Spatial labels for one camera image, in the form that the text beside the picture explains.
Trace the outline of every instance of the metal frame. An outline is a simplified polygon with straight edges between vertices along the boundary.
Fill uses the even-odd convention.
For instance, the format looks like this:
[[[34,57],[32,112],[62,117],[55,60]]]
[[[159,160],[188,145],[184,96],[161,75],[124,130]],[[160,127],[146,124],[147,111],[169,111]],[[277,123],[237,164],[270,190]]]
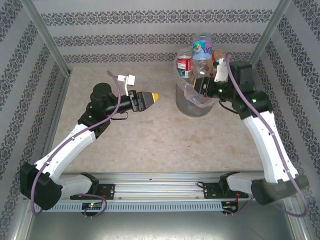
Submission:
[[[36,29],[40,33],[44,43],[47,45],[48,49],[50,50],[50,53],[53,55],[63,75],[67,77],[68,74],[70,73],[70,69],[64,57],[60,53],[58,46],[56,45],[54,38],[51,36],[51,33],[49,32],[43,18],[41,17],[34,1],[21,0],[21,3],[25,8],[26,12],[28,13],[29,17],[31,18]]]
[[[253,50],[249,63],[254,68],[259,60],[261,54],[263,53],[266,45],[268,44],[272,34],[274,33],[277,25],[279,24],[281,18],[285,14],[291,0],[280,0],[278,6],[274,10],[270,21],[268,22],[262,36],[260,37],[255,49]]]
[[[203,190],[197,186],[197,182],[217,182],[220,176],[226,172],[168,172],[168,173],[93,173],[101,183],[114,183],[114,200],[108,200],[115,206],[136,204],[207,204],[208,202],[221,204],[221,201],[234,201],[235,199],[204,199]],[[90,200],[59,201],[60,204],[90,203]],[[286,198],[283,201],[285,208],[294,213],[301,212],[301,204],[295,197]],[[113,212],[125,212],[113,209]],[[218,208],[209,211],[220,211]],[[11,240],[25,240],[32,222],[30,201],[24,199],[19,210],[16,225]],[[303,218],[288,216],[295,239],[310,240],[310,234]]]

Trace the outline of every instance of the black joint housing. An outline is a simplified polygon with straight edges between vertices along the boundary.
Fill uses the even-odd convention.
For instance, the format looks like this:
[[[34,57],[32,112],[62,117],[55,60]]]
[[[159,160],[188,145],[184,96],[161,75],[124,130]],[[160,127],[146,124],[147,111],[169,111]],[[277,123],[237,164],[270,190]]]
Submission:
[[[231,72],[236,83],[240,86],[241,92],[249,93],[254,90],[254,76],[252,65],[247,61],[232,61],[230,62]]]
[[[31,198],[31,188],[39,170],[35,165],[25,163],[20,169],[20,191],[28,199]],[[34,202],[43,210],[51,209],[61,197],[62,186],[54,183],[48,174],[41,173],[36,183]]]
[[[87,192],[87,194],[97,195],[98,194],[98,187],[99,187],[99,179],[95,178],[94,176],[92,176],[91,174],[89,174],[87,172],[81,172],[80,174],[87,177],[92,182],[92,185],[91,185],[89,191]]]
[[[105,82],[101,82],[93,87],[90,100],[92,107],[95,109],[103,109],[105,106],[114,105],[117,98],[112,93],[111,86]]]
[[[307,176],[298,176],[294,180],[300,189],[304,189],[309,185]],[[255,200],[261,205],[267,205],[297,193],[290,180],[278,183],[266,182],[265,179],[253,180],[251,191]]]
[[[232,172],[228,172],[226,174],[223,174],[220,176],[220,180],[219,180],[219,187],[221,189],[221,192],[226,195],[227,193],[231,192],[228,182],[227,182],[227,178],[233,174],[238,174],[238,171],[232,171]]]

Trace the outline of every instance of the plastic bin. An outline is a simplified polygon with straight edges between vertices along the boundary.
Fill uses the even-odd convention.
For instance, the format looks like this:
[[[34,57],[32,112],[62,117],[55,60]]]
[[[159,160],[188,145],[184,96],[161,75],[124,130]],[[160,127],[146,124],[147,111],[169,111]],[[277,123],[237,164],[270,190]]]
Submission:
[[[176,106],[189,117],[202,117],[210,112],[215,100],[204,97],[194,90],[194,78],[183,79],[179,75],[177,61],[176,57],[173,62]]]

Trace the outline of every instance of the gray wall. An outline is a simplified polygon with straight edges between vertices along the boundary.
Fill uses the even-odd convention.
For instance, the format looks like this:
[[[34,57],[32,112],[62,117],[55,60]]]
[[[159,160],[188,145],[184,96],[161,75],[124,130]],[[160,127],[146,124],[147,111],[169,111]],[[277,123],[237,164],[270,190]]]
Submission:
[[[0,1],[0,240],[21,202],[19,169],[44,154],[64,82],[19,0]]]
[[[70,68],[171,64],[191,36],[249,59],[279,0],[36,0]]]
[[[257,88],[271,99],[289,158],[310,187],[310,231],[320,239],[320,0],[294,0],[260,60]]]

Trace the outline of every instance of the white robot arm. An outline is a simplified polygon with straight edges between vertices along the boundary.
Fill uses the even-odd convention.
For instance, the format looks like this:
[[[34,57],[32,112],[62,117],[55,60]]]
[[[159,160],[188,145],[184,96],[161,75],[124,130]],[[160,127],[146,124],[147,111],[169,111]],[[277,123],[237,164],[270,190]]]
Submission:
[[[226,61],[220,60],[215,64],[219,64],[220,69],[225,68],[224,71],[227,71]],[[220,104],[226,101],[232,103],[234,112],[244,121],[254,139],[262,160],[264,175],[247,172],[227,173],[220,177],[219,185],[222,192],[240,191],[247,193],[253,195],[261,205],[295,194],[297,187],[293,185],[289,174],[291,174],[300,189],[308,186],[309,181],[306,176],[298,175],[298,171],[288,158],[276,128],[275,116],[272,112],[268,95],[263,91],[255,90],[252,66],[249,63],[235,61],[230,64],[228,70],[232,72],[233,80],[230,77],[215,79],[202,77],[196,79],[194,89],[206,97],[218,98]],[[267,129],[255,112],[265,120],[270,129]],[[283,159],[280,157],[273,135],[279,144]]]
[[[126,94],[120,97],[120,105],[117,112],[123,113],[129,110],[142,112],[153,105],[158,98],[159,95],[157,93],[126,90]],[[117,97],[113,95],[111,87],[107,83],[97,84],[93,88],[90,100],[91,102],[87,105],[85,113],[78,120],[78,124],[55,149],[35,164],[31,165],[26,162],[21,166],[20,191],[29,199],[31,198],[34,180],[39,171],[41,172],[42,170],[36,183],[34,202],[43,210],[52,208],[61,198],[69,198],[73,195],[85,193],[97,194],[99,181],[90,174],[84,172],[74,177],[61,176],[70,162],[106,130],[110,125],[110,120],[91,130],[85,129],[106,119],[116,109],[118,102]]]

